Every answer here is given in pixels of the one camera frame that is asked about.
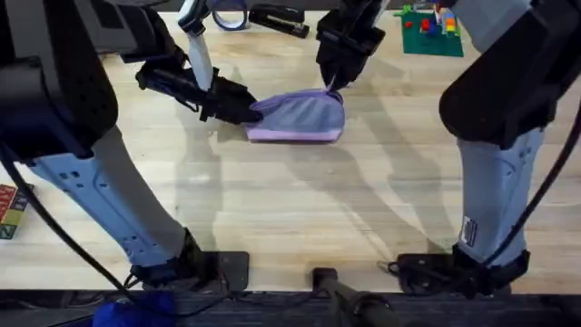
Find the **purple cloth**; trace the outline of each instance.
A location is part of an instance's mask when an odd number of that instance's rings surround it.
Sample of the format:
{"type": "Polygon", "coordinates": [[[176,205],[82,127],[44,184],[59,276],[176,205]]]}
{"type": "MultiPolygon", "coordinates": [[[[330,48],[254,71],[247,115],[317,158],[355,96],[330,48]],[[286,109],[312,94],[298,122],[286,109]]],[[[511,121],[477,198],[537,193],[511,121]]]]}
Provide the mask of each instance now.
{"type": "Polygon", "coordinates": [[[325,89],[276,95],[251,109],[264,116],[259,123],[245,125],[253,142],[334,142],[345,127],[343,99],[325,89]]]}

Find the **wire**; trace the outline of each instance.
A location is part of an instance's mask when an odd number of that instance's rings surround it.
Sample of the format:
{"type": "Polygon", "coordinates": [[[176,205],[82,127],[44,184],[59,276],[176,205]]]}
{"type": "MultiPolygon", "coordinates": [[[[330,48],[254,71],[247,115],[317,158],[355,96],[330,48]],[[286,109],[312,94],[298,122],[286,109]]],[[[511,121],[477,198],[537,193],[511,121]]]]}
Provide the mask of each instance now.
{"type": "Polygon", "coordinates": [[[143,309],[147,312],[155,313],[164,317],[169,318],[187,318],[192,317],[194,315],[200,314],[213,306],[218,305],[219,303],[223,302],[226,299],[231,298],[231,296],[225,295],[222,296],[214,301],[209,302],[208,304],[204,305],[202,308],[197,309],[193,312],[188,313],[169,313],[169,312],[162,312],[157,309],[150,307],[142,303],[138,300],[135,296],[133,296],[127,289],[123,287],[123,285],[117,281],[117,279],[105,268],[103,267],[98,261],[96,261],[91,254],[89,254],[79,243],[77,243],[64,229],[61,225],[54,219],[54,217],[44,208],[43,204],[40,200],[36,197],[36,194],[32,192],[32,190],[28,187],[25,179],[22,177],[18,169],[16,169],[15,164],[10,160],[10,153],[8,146],[4,143],[0,143],[0,161],[2,162],[2,166],[10,175],[10,178],[16,184],[18,189],[22,190],[24,196],[28,199],[28,202],[33,206],[36,210],[38,215],[41,219],[48,225],[48,227],[68,246],[73,250],[76,254],[78,254],[83,260],[85,260],[90,266],[92,266],[98,273],[100,273],[107,281],[109,281],[116,289],[119,291],[123,296],[129,299],[136,307],[143,309]]]}

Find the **wooden table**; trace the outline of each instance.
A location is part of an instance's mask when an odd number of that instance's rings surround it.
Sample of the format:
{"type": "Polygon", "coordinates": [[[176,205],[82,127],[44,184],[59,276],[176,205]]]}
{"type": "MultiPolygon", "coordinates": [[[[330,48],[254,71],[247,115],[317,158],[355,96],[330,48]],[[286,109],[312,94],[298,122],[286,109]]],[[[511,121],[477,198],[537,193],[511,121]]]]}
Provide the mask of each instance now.
{"type": "MultiPolygon", "coordinates": [[[[314,28],[322,13],[308,13],[314,28]]],[[[164,14],[177,43],[185,35],[164,14]]],[[[259,99],[320,87],[319,43],[253,25],[226,33],[207,19],[205,34],[221,75],[259,99]]],[[[308,290],[313,267],[339,270],[361,290],[399,290],[377,267],[399,253],[448,250],[461,217],[461,164],[455,139],[438,115],[446,87],[478,56],[463,34],[466,57],[403,54],[399,20],[359,80],[342,93],[348,121],[336,144],[250,144],[240,127],[198,115],[172,98],[141,91],[138,64],[104,60],[120,105],[118,124],[139,171],[163,206],[204,250],[251,254],[251,290],[308,290]]],[[[581,85],[561,101],[537,159],[536,189],[560,151],[578,107],[581,85]]],[[[533,253],[515,292],[581,292],[581,153],[527,226],[533,253]]],[[[123,252],[63,193],[23,169],[58,221],[117,278],[123,252]]],[[[9,179],[3,172],[1,180],[9,179]]],[[[28,210],[13,241],[0,242],[2,289],[109,289],[28,210]]]]}

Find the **lego brick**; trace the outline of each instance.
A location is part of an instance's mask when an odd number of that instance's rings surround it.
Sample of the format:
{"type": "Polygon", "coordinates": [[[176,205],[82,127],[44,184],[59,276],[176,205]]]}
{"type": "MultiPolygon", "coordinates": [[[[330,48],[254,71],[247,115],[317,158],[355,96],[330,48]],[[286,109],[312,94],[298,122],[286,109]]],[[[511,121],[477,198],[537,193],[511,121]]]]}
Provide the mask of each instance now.
{"type": "Polygon", "coordinates": [[[419,25],[422,19],[429,20],[431,16],[433,14],[407,13],[402,17],[401,33],[404,53],[463,57],[464,51],[460,37],[455,34],[442,34],[441,25],[436,25],[438,32],[435,34],[422,34],[418,28],[405,28],[405,22],[419,25]]]}

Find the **tape roll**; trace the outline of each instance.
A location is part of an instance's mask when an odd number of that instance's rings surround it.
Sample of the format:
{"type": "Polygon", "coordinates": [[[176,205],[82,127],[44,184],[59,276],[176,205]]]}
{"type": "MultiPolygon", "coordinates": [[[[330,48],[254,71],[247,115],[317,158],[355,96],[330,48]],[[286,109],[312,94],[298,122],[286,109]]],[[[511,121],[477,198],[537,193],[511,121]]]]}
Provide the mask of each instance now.
{"type": "Polygon", "coordinates": [[[246,29],[246,24],[248,24],[248,4],[246,0],[212,0],[211,4],[212,18],[221,29],[224,31],[241,31],[246,29]],[[242,20],[229,21],[220,16],[215,9],[223,3],[235,5],[237,9],[241,10],[243,14],[242,20]]]}

